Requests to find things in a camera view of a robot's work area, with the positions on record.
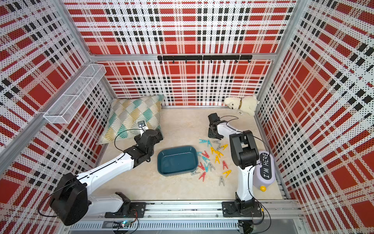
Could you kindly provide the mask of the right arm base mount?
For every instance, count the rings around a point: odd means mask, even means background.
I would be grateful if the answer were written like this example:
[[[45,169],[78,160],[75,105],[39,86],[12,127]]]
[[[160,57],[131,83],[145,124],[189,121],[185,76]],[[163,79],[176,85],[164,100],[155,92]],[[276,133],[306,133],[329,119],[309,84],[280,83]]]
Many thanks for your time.
[[[224,217],[262,217],[262,209],[256,201],[246,201],[238,203],[235,201],[222,202],[222,212]]]

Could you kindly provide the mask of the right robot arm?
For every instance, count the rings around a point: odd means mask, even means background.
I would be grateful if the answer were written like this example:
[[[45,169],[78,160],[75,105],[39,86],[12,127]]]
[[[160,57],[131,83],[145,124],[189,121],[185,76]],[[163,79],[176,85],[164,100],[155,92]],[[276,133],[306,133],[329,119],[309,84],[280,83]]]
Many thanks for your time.
[[[249,130],[243,131],[232,127],[217,113],[208,115],[208,120],[208,137],[229,139],[232,161],[239,170],[238,189],[235,197],[236,209],[239,211],[254,207],[253,177],[260,153],[253,133]]]

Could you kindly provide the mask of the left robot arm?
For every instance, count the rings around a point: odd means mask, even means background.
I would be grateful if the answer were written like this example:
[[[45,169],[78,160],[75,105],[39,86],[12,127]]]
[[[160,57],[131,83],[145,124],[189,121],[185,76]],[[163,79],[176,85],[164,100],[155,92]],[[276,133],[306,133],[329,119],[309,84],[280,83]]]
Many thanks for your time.
[[[131,200],[122,192],[109,197],[96,198],[92,193],[116,176],[150,162],[154,147],[163,140],[159,130],[147,129],[134,137],[136,144],[113,160],[89,171],[65,174],[51,196],[50,207],[66,226],[71,226],[87,215],[104,213],[114,218],[131,213]]]

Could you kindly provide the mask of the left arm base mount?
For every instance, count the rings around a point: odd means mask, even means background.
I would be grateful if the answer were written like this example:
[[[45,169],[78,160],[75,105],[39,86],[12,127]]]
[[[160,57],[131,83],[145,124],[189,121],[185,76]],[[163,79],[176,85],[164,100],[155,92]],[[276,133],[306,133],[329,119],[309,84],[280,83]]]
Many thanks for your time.
[[[133,202],[122,192],[115,193],[116,198],[121,199],[121,206],[115,210],[115,212],[106,212],[105,218],[143,218],[146,203],[145,202]]]

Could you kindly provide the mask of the teal plastic storage box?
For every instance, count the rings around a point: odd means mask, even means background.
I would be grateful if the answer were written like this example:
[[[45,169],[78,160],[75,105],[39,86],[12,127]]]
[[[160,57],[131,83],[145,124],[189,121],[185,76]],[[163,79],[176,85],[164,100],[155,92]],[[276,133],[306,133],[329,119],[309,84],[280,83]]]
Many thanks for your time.
[[[192,146],[165,149],[157,156],[157,169],[163,176],[192,173],[198,164],[197,151]]]

